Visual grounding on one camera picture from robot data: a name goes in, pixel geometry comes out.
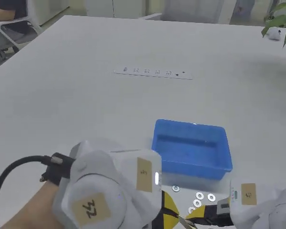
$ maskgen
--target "white table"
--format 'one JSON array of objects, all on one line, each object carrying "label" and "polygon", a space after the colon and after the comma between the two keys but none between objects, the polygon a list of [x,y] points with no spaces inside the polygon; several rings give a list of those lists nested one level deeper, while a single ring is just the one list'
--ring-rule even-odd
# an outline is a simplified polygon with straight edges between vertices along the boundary
[{"label": "white table", "polygon": [[[261,29],[63,17],[0,67],[0,174],[20,157],[68,154],[95,136],[150,147],[155,121],[165,118],[223,126],[233,159],[220,182],[179,177],[173,193],[175,176],[164,178],[182,215],[195,199],[189,188],[225,197],[232,177],[286,180],[286,48]],[[113,74],[125,64],[185,69],[193,80]],[[11,173],[0,223],[37,191],[44,169]]]}]

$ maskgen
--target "white device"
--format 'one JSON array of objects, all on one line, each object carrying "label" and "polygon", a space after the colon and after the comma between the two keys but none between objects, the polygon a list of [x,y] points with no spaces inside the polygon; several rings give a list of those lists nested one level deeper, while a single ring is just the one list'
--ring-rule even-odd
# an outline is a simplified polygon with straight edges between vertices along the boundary
[{"label": "white device", "polygon": [[279,41],[281,40],[281,32],[277,27],[271,27],[267,31],[267,36],[270,40]]},{"label": "white device", "polygon": [[152,150],[95,150],[76,145],[53,212],[66,229],[142,229],[162,202],[161,157]]},{"label": "white device", "polygon": [[229,207],[237,229],[286,229],[286,189],[232,180]]}]

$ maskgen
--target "office chair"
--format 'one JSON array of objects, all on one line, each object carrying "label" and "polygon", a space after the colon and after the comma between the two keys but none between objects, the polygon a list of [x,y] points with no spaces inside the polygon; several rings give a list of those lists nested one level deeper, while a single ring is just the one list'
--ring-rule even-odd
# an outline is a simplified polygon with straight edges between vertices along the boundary
[{"label": "office chair", "polygon": [[[26,0],[26,11],[27,16],[24,18],[14,19],[12,21],[0,21],[0,33],[10,41],[9,44],[5,44],[0,47],[0,65],[7,60],[6,51],[9,48],[12,48],[14,53],[17,53],[20,50],[20,45],[31,42],[33,39],[35,39],[38,35],[42,33],[42,28],[38,25],[38,23],[35,22],[35,11],[34,11],[34,3],[32,0]],[[4,26],[18,23],[21,21],[26,21],[29,25],[28,32],[20,37],[17,40],[13,40],[5,31]]]}]

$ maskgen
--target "black cable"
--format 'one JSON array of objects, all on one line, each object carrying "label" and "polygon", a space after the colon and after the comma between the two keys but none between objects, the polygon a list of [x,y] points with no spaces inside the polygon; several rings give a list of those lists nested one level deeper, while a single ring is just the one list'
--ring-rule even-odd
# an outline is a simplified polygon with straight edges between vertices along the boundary
[{"label": "black cable", "polygon": [[1,174],[0,176],[0,189],[6,179],[6,177],[9,175],[9,173],[14,170],[16,167],[21,166],[23,164],[29,163],[29,162],[41,162],[44,165],[50,165],[51,164],[51,157],[50,156],[27,156],[23,157],[12,164],[10,164]]}]

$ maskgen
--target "yellow label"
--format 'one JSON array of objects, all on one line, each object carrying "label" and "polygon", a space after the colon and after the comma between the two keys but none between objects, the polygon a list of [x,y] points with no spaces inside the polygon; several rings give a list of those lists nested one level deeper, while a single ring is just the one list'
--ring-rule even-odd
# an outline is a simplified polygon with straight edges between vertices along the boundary
[{"label": "yellow label", "polygon": [[80,227],[111,217],[111,212],[103,193],[96,193],[74,202],[72,210]]},{"label": "yellow label", "polygon": [[242,184],[242,205],[257,205],[255,184]]},{"label": "yellow label", "polygon": [[138,157],[137,190],[152,192],[152,163]]}]

